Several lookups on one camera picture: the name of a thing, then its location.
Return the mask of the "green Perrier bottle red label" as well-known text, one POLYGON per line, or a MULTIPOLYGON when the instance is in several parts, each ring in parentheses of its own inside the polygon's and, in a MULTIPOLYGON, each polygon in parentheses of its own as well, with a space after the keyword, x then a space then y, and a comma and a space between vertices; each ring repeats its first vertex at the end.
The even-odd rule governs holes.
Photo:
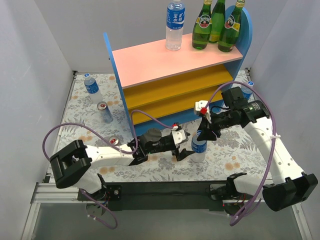
POLYGON ((218 40, 218 49, 222 52, 233 50, 239 38, 244 0, 237 0, 232 13, 227 18, 218 40))

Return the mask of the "green Perrier bottle yellow label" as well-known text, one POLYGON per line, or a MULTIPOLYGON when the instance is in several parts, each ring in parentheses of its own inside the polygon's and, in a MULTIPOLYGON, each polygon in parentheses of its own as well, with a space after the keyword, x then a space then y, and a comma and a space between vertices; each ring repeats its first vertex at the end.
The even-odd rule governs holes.
POLYGON ((211 0, 204 0, 202 9, 195 21, 192 31, 192 47, 196 50, 203 50, 207 47, 211 35, 211 0))

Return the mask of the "clear bottle under left arm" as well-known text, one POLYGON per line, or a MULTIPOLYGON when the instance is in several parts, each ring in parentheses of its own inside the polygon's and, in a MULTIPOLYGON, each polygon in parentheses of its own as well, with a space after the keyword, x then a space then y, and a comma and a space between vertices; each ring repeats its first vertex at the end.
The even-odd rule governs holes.
POLYGON ((113 145, 113 146, 118 146, 119 143, 120 143, 120 141, 119 141, 119 138, 118 138, 117 136, 113 135, 113 136, 111 136, 111 137, 109 138, 109 143, 110 143, 111 145, 113 145))

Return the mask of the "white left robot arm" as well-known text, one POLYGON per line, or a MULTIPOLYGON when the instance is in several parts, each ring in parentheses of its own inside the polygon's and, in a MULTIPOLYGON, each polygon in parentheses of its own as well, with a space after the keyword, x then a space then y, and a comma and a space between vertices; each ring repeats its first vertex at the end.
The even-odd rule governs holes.
POLYGON ((188 141, 189 133, 181 127, 174 127, 169 135, 162 136, 157 128, 150 128, 138 136, 138 142, 131 141, 119 146, 85 145, 75 140, 50 158, 55 185, 58 189, 77 187, 89 193, 95 200, 106 196, 106 184, 93 170, 108 166, 135 166, 148 160, 150 154, 170 151, 177 161, 194 152, 180 150, 180 144, 188 141))

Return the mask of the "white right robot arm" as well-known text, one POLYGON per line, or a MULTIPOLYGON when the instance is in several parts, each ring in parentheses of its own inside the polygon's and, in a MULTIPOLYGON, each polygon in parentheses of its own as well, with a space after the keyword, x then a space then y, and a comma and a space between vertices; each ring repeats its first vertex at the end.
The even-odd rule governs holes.
POLYGON ((256 196, 277 212, 305 201, 318 184, 314 174, 306 174, 295 162, 281 137, 275 131, 275 121, 266 105, 260 101, 248 101, 239 87, 222 92, 228 110, 213 113, 208 101, 197 101, 194 112, 200 116, 199 141, 215 141, 221 130, 241 126, 251 137, 267 163, 266 173, 271 180, 254 179, 246 173, 230 175, 226 180, 225 192, 232 199, 243 194, 256 196))

